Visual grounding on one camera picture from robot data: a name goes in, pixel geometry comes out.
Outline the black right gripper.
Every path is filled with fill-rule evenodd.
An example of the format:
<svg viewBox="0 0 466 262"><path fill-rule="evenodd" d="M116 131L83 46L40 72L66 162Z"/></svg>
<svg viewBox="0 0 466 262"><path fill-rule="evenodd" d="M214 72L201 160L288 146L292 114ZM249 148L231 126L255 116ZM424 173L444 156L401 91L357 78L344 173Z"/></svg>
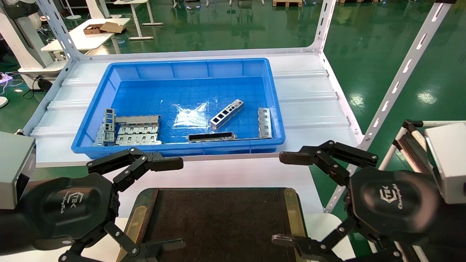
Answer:
<svg viewBox="0 0 466 262"><path fill-rule="evenodd" d="M319 146L303 146L296 152L280 152L281 163L316 165L338 185L348 186L350 214L354 218L345 219L321 242L309 237L274 234L273 244L293 247L303 260L342 262L332 249L352 230L374 241L382 238L408 243L425 240L443 204L436 183L426 174L414 171L372 168L378 159L373 153L332 140ZM350 172L337 163L338 160L364 168L350 177ZM393 245L349 261L399 262L401 252Z"/></svg>

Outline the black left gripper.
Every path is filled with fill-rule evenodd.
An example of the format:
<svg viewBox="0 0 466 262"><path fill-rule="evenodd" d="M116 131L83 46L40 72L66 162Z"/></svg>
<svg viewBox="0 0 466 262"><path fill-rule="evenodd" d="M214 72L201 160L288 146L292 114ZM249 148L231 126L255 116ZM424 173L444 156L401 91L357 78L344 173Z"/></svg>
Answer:
<svg viewBox="0 0 466 262"><path fill-rule="evenodd" d="M102 176L121 168L113 184ZM186 242L178 238L135 244L114 223L120 205L118 192L147 171L182 168L181 157L166 158L132 147L88 162L90 175L86 177L32 181L15 209L1 210L0 252L13 255L71 245L59 262L98 262L81 253L108 234L126 251L122 262L159 262L165 251L185 248Z"/></svg>

